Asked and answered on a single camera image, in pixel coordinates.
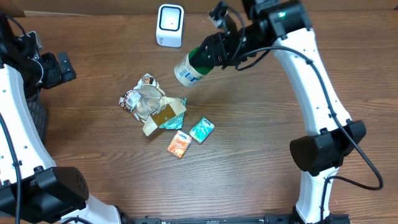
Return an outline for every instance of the blue packet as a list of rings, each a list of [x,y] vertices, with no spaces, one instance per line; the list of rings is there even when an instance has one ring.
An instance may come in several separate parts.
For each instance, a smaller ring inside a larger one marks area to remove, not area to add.
[[[185,106],[187,104],[187,99],[185,98],[183,99],[178,99],[181,101],[181,103]],[[159,128],[165,128],[165,129],[182,129],[182,123],[184,121],[184,113],[181,113],[177,116],[175,116],[174,118],[166,121],[164,124],[160,125]]]
[[[197,125],[195,125],[189,135],[201,144],[211,132],[213,132],[215,125],[208,121],[206,118],[202,118]]]

